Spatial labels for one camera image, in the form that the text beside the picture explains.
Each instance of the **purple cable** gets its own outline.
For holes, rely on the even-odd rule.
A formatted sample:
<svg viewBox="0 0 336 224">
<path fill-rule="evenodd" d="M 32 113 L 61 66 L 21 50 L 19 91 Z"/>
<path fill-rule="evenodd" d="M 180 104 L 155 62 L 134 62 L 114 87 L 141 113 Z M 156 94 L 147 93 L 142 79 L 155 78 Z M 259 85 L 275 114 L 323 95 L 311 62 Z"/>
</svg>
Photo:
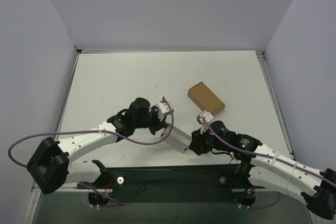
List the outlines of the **purple cable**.
<svg viewBox="0 0 336 224">
<path fill-rule="evenodd" d="M 171 126 L 170 126 L 170 129 L 169 129 L 167 135 L 166 135 L 164 138 L 162 138 L 162 139 L 160 139 L 160 140 L 158 140 L 158 141 L 156 141 L 156 142 L 152 142 L 152 143 L 138 142 L 138 141 L 133 140 L 133 139 L 130 139 L 130 138 L 126 137 L 126 136 L 120 135 L 120 134 L 118 134 L 118 133 L 116 133 L 116 132 L 113 132 L 113 131 L 106 131 L 106 130 L 101 130 L 101 131 L 98 131 L 98 130 L 91 130 L 91 131 L 47 132 L 47 133 L 39 133 L 39 134 L 34 134 L 34 135 L 26 136 L 26 137 L 23 137 L 23 138 L 21 138 L 20 140 L 16 141 L 14 144 L 12 144 L 12 145 L 9 147 L 9 149 L 8 149 L 8 157 L 9 157 L 10 160 L 12 160 L 15 164 L 17 164 L 17 165 L 22 166 L 22 167 L 25 168 L 25 167 L 26 167 L 25 164 L 20 163 L 19 161 L 17 161 L 17 160 L 12 156 L 12 149 L 13 149 L 16 145 L 18 145 L 19 143 L 21 143 L 21 142 L 23 142 L 23 141 L 25 141 L 25 140 L 27 140 L 27 139 L 35 138 L 35 137 L 38 137 L 38 136 L 72 135 L 72 134 L 86 134 L 86 133 L 107 133 L 107 134 L 112 134 L 112 135 L 121 137 L 121 138 L 123 138 L 123 139 L 126 139 L 126 140 L 128 140 L 128 141 L 130 141 L 130 142 L 132 142 L 132 143 L 134 143 L 134 144 L 141 144 L 141 145 L 154 145 L 154 144 L 159 144 L 159 143 L 165 141 L 165 140 L 170 136 L 170 134 L 171 134 L 172 131 L 173 131 L 173 126 L 174 126 L 174 113 L 173 113 L 173 109 L 172 109 L 172 107 L 169 105 L 169 103 L 167 102 L 167 100 L 166 100 L 165 97 L 162 98 L 162 101 L 163 101 L 164 103 L 166 103 L 167 106 L 168 106 L 168 109 L 169 109 L 170 114 L 171 114 L 172 122 L 171 122 Z"/>
<path fill-rule="evenodd" d="M 280 202 L 280 199 L 281 199 L 281 193 L 278 193 L 278 197 L 277 197 L 277 199 L 273 203 L 270 203 L 270 204 L 262 206 L 262 207 L 249 207 L 248 210 L 264 210 L 266 208 L 275 206 L 277 203 Z"/>
<path fill-rule="evenodd" d="M 235 146 L 233 146 L 233 145 L 230 145 L 230 144 L 227 143 L 225 140 L 221 139 L 221 137 L 218 136 L 218 135 L 216 134 L 216 132 L 214 132 L 214 130 L 210 127 L 209 123 L 205 120 L 205 118 L 203 118 L 203 121 L 205 122 L 206 126 L 207 126 L 208 129 L 211 131 L 211 133 L 214 134 L 214 136 L 215 136 L 218 140 L 220 140 L 223 144 L 225 144 L 225 145 L 228 146 L 229 148 L 231 148 L 231 149 L 233 149 L 233 150 L 235 150 L 235 151 L 238 151 L 238 152 L 247 154 L 247 155 L 252 155 L 252 156 L 256 155 L 256 156 L 265 157 L 265 158 L 269 158 L 269 159 L 273 159 L 273 158 L 274 158 L 273 156 L 270 156 L 270 155 L 266 155 L 266 154 L 263 154 L 263 153 L 249 152 L 249 151 L 246 151 L 246 150 L 239 149 L 239 148 L 237 148 L 237 147 L 235 147 Z M 285 165 L 288 165 L 288 166 L 290 166 L 290 167 L 294 167 L 294 164 L 291 164 L 290 162 L 287 162 L 287 161 L 285 161 L 285 160 L 283 160 L 283 159 L 277 158 L 277 161 L 279 161 L 279 162 L 281 162 L 281 163 L 283 163 L 283 164 L 285 164 Z M 299 167 L 299 166 L 296 166 L 295 169 L 300 170 L 300 171 L 305 172 L 305 173 L 308 173 L 308 174 L 310 174 L 310 175 L 312 175 L 312 176 L 314 176 L 314 177 L 316 177 L 316 178 L 319 178 L 319 179 L 323 180 L 324 182 L 328 183 L 329 185 L 331 185 L 331 186 L 333 186 L 333 187 L 336 188 L 336 184 L 335 184 L 335 183 L 333 183 L 332 181 L 330 181 L 330 180 L 328 180 L 328 179 L 322 177 L 322 176 L 319 175 L 319 174 L 313 173 L 313 172 L 311 172 L 311 171 L 309 171 L 309 170 L 307 170 L 307 169 L 301 168 L 301 167 Z"/>
<path fill-rule="evenodd" d="M 120 203 L 116 199 L 111 198 L 110 196 L 107 196 L 106 194 L 102 193 L 101 191 L 98 191 L 97 189 L 95 189 L 95 188 L 93 188 L 91 186 L 88 186 L 87 184 L 84 184 L 83 182 L 79 182 L 79 185 L 85 186 L 86 188 L 94 191 L 97 194 L 100 194 L 101 196 L 105 197 L 106 199 L 112 200 L 114 203 L 117 203 L 119 205 L 119 207 L 122 207 L 122 203 Z"/>
</svg>

